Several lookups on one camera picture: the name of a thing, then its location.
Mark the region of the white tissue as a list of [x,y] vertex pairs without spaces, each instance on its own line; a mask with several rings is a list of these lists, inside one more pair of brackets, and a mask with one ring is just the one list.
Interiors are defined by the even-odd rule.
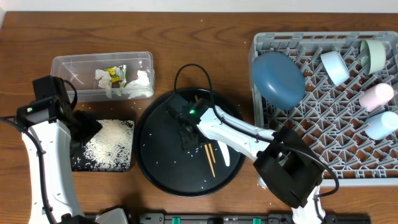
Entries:
[[138,70],[137,79],[126,84],[121,90],[122,94],[127,94],[128,99],[144,97],[149,98],[154,94],[154,91],[150,87],[149,71]]

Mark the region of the pink cup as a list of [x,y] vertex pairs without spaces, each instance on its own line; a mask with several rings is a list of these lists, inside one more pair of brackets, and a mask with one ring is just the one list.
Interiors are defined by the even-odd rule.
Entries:
[[379,83],[366,90],[364,95],[359,98],[359,104],[372,112],[388,103],[394,96],[394,89],[386,83]]

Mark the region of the yellow green snack wrapper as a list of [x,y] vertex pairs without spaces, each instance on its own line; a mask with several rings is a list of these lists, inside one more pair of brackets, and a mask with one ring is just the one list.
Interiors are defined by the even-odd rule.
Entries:
[[111,77],[111,83],[119,83],[119,87],[124,88],[127,83],[126,69],[127,65],[120,65],[112,68],[106,68],[105,72],[109,73]]

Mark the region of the wooden chopstick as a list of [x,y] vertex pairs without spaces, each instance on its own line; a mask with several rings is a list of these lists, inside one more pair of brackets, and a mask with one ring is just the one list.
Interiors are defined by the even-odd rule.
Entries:
[[213,164],[212,164],[212,161],[211,161],[210,152],[209,152],[209,148],[208,148],[207,144],[205,144],[205,152],[206,152],[206,156],[208,158],[208,162],[209,162],[209,165],[210,165],[211,173],[212,173],[213,177],[215,178],[215,171],[214,171],[214,168],[213,168]]
[[213,162],[216,163],[216,161],[215,161],[215,156],[214,156],[214,152],[213,152],[213,148],[212,148],[211,143],[208,144],[208,147],[209,147],[209,149],[210,149],[210,153],[211,153],[211,157],[212,157],[212,159],[213,159]]

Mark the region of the mint green bowl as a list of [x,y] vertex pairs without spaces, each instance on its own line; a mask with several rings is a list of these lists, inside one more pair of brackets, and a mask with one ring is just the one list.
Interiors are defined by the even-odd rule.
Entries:
[[372,75],[380,72],[386,62],[386,50],[380,40],[363,40],[360,46],[360,52],[365,52],[361,59],[361,66],[365,68],[366,75]]

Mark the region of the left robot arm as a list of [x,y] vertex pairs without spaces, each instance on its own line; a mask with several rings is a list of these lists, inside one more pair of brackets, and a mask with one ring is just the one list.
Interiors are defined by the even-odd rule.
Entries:
[[69,82],[51,75],[34,80],[35,101],[16,112],[26,146],[32,190],[30,223],[88,223],[78,202],[70,154],[102,125],[70,99]]

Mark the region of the white small cup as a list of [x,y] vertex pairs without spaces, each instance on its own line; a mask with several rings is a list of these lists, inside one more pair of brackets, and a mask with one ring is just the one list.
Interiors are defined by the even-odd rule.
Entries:
[[397,130],[397,114],[391,111],[385,111],[381,114],[372,116],[366,120],[368,127],[365,133],[372,139],[382,140]]

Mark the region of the dark blue plate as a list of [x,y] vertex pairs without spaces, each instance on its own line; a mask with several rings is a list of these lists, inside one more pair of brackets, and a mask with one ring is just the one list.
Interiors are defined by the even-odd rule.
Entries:
[[280,52],[256,57],[251,75],[260,94],[281,110],[295,108],[305,94],[305,79],[295,62]]

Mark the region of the silver white napkin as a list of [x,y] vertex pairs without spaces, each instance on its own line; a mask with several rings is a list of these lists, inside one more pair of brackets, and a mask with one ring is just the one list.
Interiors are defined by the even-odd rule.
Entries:
[[105,89],[106,96],[112,98],[112,83],[109,72],[97,69],[95,70],[95,79],[98,80],[98,86]]

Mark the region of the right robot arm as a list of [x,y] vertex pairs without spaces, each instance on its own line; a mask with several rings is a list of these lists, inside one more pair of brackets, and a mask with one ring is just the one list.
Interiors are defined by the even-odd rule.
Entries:
[[324,223],[318,194],[325,168],[295,131],[258,128],[212,101],[188,101],[178,93],[166,109],[178,122],[184,150],[209,142],[232,147],[253,161],[259,184],[292,208],[294,223]]

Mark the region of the light blue saucer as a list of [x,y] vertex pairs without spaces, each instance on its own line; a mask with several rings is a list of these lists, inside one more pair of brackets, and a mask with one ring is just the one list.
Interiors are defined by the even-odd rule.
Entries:
[[349,71],[339,52],[327,52],[321,54],[320,58],[328,76],[335,86],[340,86],[349,79]]

